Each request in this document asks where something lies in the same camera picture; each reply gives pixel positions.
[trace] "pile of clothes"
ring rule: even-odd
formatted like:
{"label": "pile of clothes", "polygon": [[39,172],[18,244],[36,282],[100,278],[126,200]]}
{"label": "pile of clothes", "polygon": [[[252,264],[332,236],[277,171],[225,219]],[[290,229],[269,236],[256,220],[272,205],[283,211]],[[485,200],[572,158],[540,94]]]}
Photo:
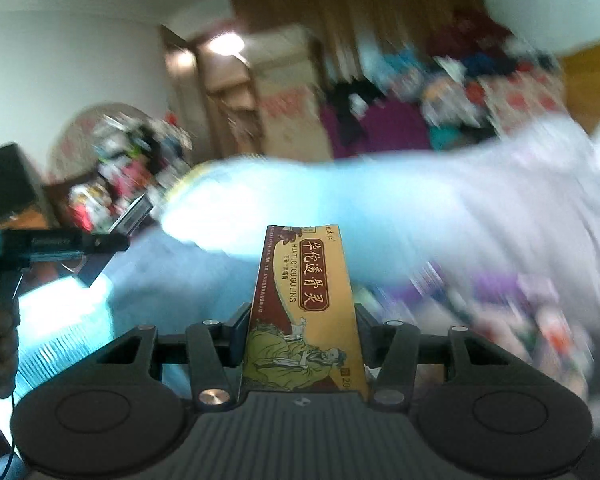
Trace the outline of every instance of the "pile of clothes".
{"label": "pile of clothes", "polygon": [[430,150],[428,127],[418,106],[386,96],[367,79],[337,83],[326,95],[320,120],[333,158]]}
{"label": "pile of clothes", "polygon": [[412,47],[384,56],[374,79],[388,96],[420,105],[434,149],[461,133],[508,136],[531,117],[566,111],[555,57],[480,11],[458,10],[429,38],[426,56],[432,62]]}
{"label": "pile of clothes", "polygon": [[69,208],[88,232],[106,232],[126,208],[147,194],[154,205],[189,171],[188,135],[173,121],[104,116],[93,131],[96,179],[74,186]]}

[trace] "metal screw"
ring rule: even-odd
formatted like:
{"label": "metal screw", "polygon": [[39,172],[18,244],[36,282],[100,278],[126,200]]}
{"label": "metal screw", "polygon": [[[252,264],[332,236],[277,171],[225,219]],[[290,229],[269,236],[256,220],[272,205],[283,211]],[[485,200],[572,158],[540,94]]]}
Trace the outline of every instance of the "metal screw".
{"label": "metal screw", "polygon": [[374,394],[374,400],[378,404],[395,406],[396,404],[400,404],[404,401],[404,393],[391,389],[378,390]]}
{"label": "metal screw", "polygon": [[210,388],[200,392],[198,399],[207,406],[219,406],[231,400],[229,392],[221,390],[220,388]]}

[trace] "black cable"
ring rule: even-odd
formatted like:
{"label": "black cable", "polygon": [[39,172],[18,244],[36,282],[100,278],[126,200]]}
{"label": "black cable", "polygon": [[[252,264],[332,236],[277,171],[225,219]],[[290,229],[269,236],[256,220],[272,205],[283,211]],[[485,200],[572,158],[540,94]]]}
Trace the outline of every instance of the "black cable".
{"label": "black cable", "polygon": [[[11,409],[12,411],[16,407],[16,400],[13,398],[13,394],[11,394]],[[9,473],[9,469],[11,468],[11,462],[13,462],[13,455],[16,453],[16,443],[13,439],[13,435],[11,435],[11,451],[9,452],[9,459],[7,460],[7,465],[4,467],[4,471],[0,475],[0,480],[4,480],[7,478],[7,474]]]}

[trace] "black device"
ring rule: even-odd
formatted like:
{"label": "black device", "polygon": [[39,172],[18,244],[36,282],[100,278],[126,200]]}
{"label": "black device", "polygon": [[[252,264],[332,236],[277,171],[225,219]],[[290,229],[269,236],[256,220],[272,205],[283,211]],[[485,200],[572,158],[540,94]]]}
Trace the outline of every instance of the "black device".
{"label": "black device", "polygon": [[17,317],[17,291],[22,273],[34,262],[111,254],[128,246],[128,238],[122,234],[91,235],[78,229],[0,229],[0,308]]}
{"label": "black device", "polygon": [[[245,304],[228,323],[183,335],[138,326],[27,394],[11,431],[36,478],[541,479],[570,470],[589,443],[586,405],[465,327],[421,335],[356,306],[365,363],[357,392],[258,392],[228,379],[240,365]],[[192,400],[159,382],[188,365]],[[412,402],[418,364],[446,382]]]}
{"label": "black device", "polygon": [[120,233],[126,236],[131,235],[145,218],[149,216],[154,205],[149,200],[146,193],[136,198],[130,205],[125,209],[122,215],[113,222],[109,228],[109,233]]}
{"label": "black device", "polygon": [[0,146],[0,224],[30,208],[46,219],[53,216],[40,176],[20,147]]}

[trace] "purple cloth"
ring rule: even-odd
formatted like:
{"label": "purple cloth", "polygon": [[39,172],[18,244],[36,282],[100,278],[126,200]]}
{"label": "purple cloth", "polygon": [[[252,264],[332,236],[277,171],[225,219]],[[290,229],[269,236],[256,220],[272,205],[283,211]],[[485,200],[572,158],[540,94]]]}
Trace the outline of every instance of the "purple cloth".
{"label": "purple cloth", "polygon": [[371,105],[360,125],[366,138],[343,146],[338,133],[336,111],[324,106],[320,120],[327,130],[333,147],[333,158],[360,153],[391,152],[396,150],[430,150],[429,129],[417,106],[400,101],[383,101]]}

